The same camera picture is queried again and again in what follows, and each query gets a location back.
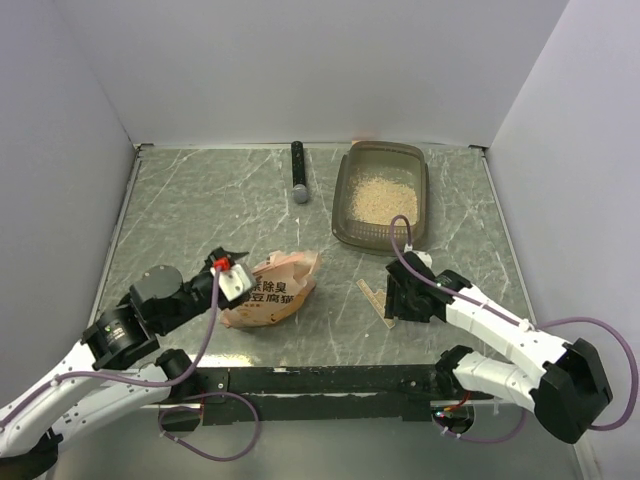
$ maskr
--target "marker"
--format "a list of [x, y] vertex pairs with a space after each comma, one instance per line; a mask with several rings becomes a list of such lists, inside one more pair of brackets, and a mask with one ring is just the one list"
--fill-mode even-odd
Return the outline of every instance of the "marker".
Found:
[[302, 142], [291, 144], [291, 172], [293, 173], [293, 201], [301, 204], [309, 201], [307, 175], [304, 169], [304, 147]]

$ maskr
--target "white cable tie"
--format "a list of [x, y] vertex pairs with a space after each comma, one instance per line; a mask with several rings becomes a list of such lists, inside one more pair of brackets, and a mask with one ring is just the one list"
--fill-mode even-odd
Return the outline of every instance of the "white cable tie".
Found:
[[523, 332], [528, 332], [529, 330], [531, 330], [533, 328], [533, 325], [531, 325], [531, 322], [529, 321], [528, 318], [523, 318], [520, 321], [520, 324], [518, 325], [518, 328]]
[[489, 305], [491, 303], [491, 299], [487, 298], [484, 302], [482, 302], [480, 305], [478, 305], [478, 310], [476, 310], [475, 312], [473, 312], [473, 314], [475, 315], [478, 312], [481, 312], [482, 310], [484, 310], [486, 308], [487, 305]]

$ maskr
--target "brown plastic tray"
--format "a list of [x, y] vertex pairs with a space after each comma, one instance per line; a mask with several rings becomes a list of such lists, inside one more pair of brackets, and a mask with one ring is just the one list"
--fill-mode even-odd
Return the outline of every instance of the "brown plastic tray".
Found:
[[[346, 245], [378, 255], [393, 253], [389, 225], [356, 220], [353, 215], [355, 186], [362, 178], [381, 177], [411, 187], [416, 194], [417, 220], [411, 225], [413, 244], [421, 245], [427, 235], [429, 173], [422, 151], [411, 145], [390, 142], [358, 142], [342, 158], [333, 199], [333, 234]], [[382, 194], [379, 201], [385, 202]], [[396, 224], [399, 245], [407, 241], [404, 222]]]

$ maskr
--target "gray marble table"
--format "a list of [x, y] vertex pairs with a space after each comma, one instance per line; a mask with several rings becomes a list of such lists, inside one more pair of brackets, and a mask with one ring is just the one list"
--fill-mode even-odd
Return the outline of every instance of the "gray marble table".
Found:
[[[434, 270], [456, 270], [506, 308], [528, 316], [523, 288], [481, 152], [423, 146], [430, 172], [427, 250]], [[100, 308], [158, 264], [190, 278], [222, 245], [255, 265], [273, 250], [318, 250], [317, 287], [296, 315], [271, 327], [218, 325], [202, 366], [434, 363], [454, 345], [486, 346], [437, 320], [387, 329], [356, 281], [385, 288], [389, 257], [345, 248], [331, 233], [340, 160], [349, 145], [306, 150], [311, 201], [296, 205], [288, 146], [178, 150], [144, 148]], [[193, 355], [209, 313], [161, 339]]]

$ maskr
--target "small red object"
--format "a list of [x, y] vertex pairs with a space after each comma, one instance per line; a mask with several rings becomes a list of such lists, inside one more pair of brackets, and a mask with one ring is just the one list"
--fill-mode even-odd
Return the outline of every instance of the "small red object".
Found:
[[231, 268], [229, 259], [227, 257], [222, 257], [216, 260], [215, 262], [213, 262], [213, 268], [217, 269], [218, 267], [220, 267], [220, 270], [222, 270], [223, 272], [226, 272], [227, 270], [229, 270]]

